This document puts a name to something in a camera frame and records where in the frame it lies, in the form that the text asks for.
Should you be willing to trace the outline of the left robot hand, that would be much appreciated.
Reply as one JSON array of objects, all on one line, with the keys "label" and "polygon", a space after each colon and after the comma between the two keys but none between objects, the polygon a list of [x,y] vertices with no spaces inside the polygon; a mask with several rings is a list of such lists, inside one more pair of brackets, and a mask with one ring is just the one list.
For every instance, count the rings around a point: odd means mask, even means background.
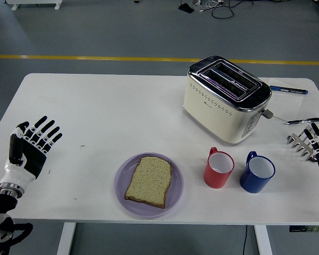
[{"label": "left robot hand", "polygon": [[24,193],[27,185],[38,178],[46,154],[61,137],[60,127],[47,116],[32,125],[28,121],[18,124],[10,136],[9,157],[0,190],[15,189],[17,193]]}]

